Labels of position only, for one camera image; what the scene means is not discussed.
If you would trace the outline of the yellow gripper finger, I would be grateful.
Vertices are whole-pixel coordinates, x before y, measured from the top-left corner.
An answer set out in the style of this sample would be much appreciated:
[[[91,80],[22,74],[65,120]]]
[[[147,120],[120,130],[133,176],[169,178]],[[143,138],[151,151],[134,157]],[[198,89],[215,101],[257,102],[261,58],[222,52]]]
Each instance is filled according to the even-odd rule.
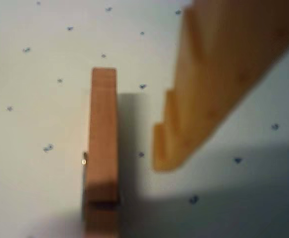
[[[174,86],[154,126],[152,167],[200,148],[289,50],[289,0],[195,0],[183,10]]]

